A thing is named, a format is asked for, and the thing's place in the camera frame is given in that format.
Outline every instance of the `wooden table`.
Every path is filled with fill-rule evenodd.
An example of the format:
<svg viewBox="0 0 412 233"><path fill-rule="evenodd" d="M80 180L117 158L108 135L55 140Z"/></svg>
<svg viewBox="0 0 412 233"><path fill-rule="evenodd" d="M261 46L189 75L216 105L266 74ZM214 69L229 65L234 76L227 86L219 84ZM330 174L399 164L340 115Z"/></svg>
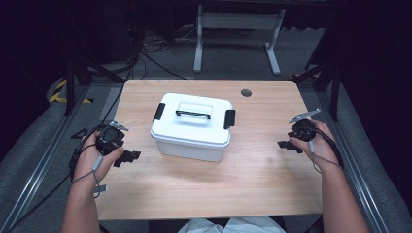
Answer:
<svg viewBox="0 0 412 233"><path fill-rule="evenodd" d="M241 95L249 89L251 97ZM236 125L223 160L200 161L159 153L151 136L155 111L166 93L228 100ZM113 167L96 199L99 218L168 219L286 216L322 212L321 175L306 155L280 149L288 121L307 112L288 81L128 81L116 120L128 127L126 150L142 154Z"/></svg>

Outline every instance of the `black handle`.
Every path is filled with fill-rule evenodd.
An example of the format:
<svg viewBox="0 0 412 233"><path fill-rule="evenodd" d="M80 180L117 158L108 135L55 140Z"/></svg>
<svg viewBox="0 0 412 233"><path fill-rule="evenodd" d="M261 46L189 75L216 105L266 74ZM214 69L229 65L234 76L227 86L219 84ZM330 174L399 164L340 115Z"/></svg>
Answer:
<svg viewBox="0 0 412 233"><path fill-rule="evenodd" d="M201 113L187 112L187 111L180 111L180 110L176 110L176 115L177 116L192 115L192 116L198 116L198 117L207 117L208 119L210 119L210 115L208 115L208 114L201 114Z"/></svg>

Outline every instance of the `metal frame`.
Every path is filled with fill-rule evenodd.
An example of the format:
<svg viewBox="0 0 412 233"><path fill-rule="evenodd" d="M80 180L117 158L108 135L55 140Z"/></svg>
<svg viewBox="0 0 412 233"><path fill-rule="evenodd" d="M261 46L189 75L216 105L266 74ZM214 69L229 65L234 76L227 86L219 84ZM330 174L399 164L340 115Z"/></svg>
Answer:
<svg viewBox="0 0 412 233"><path fill-rule="evenodd" d="M284 14L285 10L280 10L278 14L204 13L203 7L199 5L197 12L197 44L194 55L193 72L199 73L202 69L203 28L236 28L273 31L270 43L265 43L265 49L273 74L275 76L280 75L281 70L275 56L274 48Z"/></svg>

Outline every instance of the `white plastic storage box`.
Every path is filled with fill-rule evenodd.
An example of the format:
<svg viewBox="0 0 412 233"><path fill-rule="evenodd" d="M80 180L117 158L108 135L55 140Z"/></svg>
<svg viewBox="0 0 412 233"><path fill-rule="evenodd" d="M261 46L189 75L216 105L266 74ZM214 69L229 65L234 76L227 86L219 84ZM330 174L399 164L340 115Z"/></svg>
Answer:
<svg viewBox="0 0 412 233"><path fill-rule="evenodd" d="M227 100L167 93L157 107L151 134L163 154L219 162L234 121Z"/></svg>

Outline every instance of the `yellow tape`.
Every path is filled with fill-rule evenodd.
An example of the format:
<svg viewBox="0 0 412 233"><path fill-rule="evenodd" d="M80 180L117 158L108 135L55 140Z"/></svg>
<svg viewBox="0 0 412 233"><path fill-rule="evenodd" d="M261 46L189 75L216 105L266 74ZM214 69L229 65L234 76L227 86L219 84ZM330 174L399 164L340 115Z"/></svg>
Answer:
<svg viewBox="0 0 412 233"><path fill-rule="evenodd" d="M51 96L49 102L59 102L59 103L67 103L67 98L64 97L59 97L61 90L63 89L63 87L66 85L66 79L62 79L60 81L60 83L57 85L57 88L54 91L54 94ZM85 100L83 100L83 103L85 104L92 104L93 103L93 99L92 98L86 98Z"/></svg>

